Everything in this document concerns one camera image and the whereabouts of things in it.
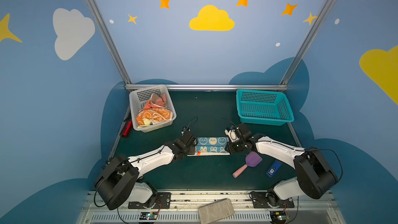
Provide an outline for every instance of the black mounting plate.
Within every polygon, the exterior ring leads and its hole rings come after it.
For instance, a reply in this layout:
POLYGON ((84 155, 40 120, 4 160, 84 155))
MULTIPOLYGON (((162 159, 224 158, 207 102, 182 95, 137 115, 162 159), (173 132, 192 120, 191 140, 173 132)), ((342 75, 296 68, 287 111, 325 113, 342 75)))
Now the black mounting plate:
POLYGON ((152 208, 144 208, 143 204, 140 202, 129 202, 129 209, 159 209, 159 202, 162 204, 162 209, 170 208, 170 192, 158 192, 156 197, 155 205, 152 208))
MULTIPOLYGON (((253 202, 254 208, 271 208, 267 204, 266 193, 267 192, 256 192, 256 191, 250 192, 251 201, 253 202)), ((293 203, 293 201, 290 201, 289 199, 282 200, 281 205, 278 208, 284 208, 285 207, 284 202, 286 203, 286 206, 288 208, 294 208, 295 204, 293 203)))

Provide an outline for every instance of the dark green mat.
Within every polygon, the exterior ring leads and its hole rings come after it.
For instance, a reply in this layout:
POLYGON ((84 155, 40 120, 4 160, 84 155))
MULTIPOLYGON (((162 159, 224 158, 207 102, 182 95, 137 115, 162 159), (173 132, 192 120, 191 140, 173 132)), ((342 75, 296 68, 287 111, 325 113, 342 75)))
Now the dark green mat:
MULTIPOLYGON (((224 130, 230 122, 239 124, 235 92, 170 92, 177 118, 169 127, 143 133, 132 131, 128 138, 121 138, 115 156, 125 154, 136 156, 157 149, 164 142, 173 141, 181 135, 182 127, 192 117, 198 121, 190 127, 196 137, 224 137, 224 130)), ((296 146, 287 124, 269 126, 246 124, 249 130, 263 133, 280 142, 296 146)), ((275 183, 292 178, 295 171, 283 164, 273 177, 266 171, 275 158, 261 154, 263 161, 256 167, 247 168, 239 177, 232 173, 245 164, 248 152, 229 156, 184 157, 182 160, 158 167, 145 174, 145 181, 157 189, 268 189, 275 183)))

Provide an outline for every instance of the gray plastic basket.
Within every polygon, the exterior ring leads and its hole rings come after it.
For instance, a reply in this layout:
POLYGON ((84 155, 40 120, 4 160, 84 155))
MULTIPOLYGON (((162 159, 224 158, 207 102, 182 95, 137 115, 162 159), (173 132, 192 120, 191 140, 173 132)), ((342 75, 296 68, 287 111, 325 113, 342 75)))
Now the gray plastic basket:
POLYGON ((130 109, 131 109, 131 116, 132 116, 132 127, 136 131, 141 132, 150 132, 162 127, 170 126, 173 123, 173 120, 176 119, 177 114, 176 110, 174 109, 172 99, 170 98, 169 91, 165 85, 156 85, 153 87, 146 87, 142 89, 138 89, 132 91, 129 95, 130 98, 130 109), (167 96, 167 108, 173 112, 173 118, 170 121, 164 121, 159 124, 150 125, 148 127, 138 128, 138 122, 136 120, 138 113, 142 109, 144 109, 145 104, 148 102, 149 98, 151 97, 152 93, 156 93, 158 96, 162 96, 162 94, 166 94, 167 96))

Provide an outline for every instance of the purple spatula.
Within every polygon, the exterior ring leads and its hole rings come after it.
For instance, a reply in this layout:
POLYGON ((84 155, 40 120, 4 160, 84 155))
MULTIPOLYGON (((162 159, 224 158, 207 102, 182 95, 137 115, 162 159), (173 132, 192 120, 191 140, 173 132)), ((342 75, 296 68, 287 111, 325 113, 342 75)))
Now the purple spatula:
POLYGON ((257 154, 257 152, 250 152, 249 155, 246 156, 246 164, 235 171, 232 176, 235 178, 238 177, 248 166, 254 167, 262 160, 263 159, 257 154))

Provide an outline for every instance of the metal beam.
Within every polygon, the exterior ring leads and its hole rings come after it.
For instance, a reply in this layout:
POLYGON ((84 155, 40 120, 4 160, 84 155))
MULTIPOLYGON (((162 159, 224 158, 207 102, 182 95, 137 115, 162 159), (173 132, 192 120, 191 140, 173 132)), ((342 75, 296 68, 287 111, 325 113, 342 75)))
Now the metal beam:
POLYGON ((292 62, 290 63, 289 68, 287 69, 285 75, 283 76, 281 83, 280 83, 281 85, 287 85, 287 83, 289 82, 290 78, 292 77, 297 66, 301 62, 301 59, 304 57, 305 53, 307 52, 308 48, 310 47, 311 42, 315 38, 319 29, 321 28, 322 23, 325 21, 327 15, 329 14, 329 12, 335 2, 336 2, 336 0, 325 0, 323 5, 321 6, 321 9, 319 10, 319 12, 317 14, 317 18, 315 19, 315 22, 311 25, 310 30, 308 31, 307 35, 305 36, 304 41, 302 42, 300 48, 298 49, 296 56, 293 58, 292 62))
POLYGON ((95 21, 97 22, 97 26, 101 31, 101 34, 105 40, 106 45, 109 48, 109 51, 111 52, 113 59, 115 60, 116 66, 119 69, 123 80, 125 81, 126 84, 130 84, 131 80, 127 73, 126 67, 123 64, 122 58, 120 57, 119 52, 117 51, 116 45, 112 40, 111 34, 109 33, 108 28, 106 27, 105 21, 102 18, 102 14, 100 12, 100 9, 98 8, 96 1, 86 0, 86 2, 88 8, 90 8, 91 13, 93 14, 95 21))
MULTIPOLYGON (((152 87, 152 84, 126 84, 127 90, 137 90, 145 87, 152 87)), ((237 89, 255 89, 255 90, 268 90, 268 91, 285 91, 287 85, 201 85, 201 84, 168 84, 168 90, 174 91, 210 91, 210 90, 229 90, 236 91, 237 89)))

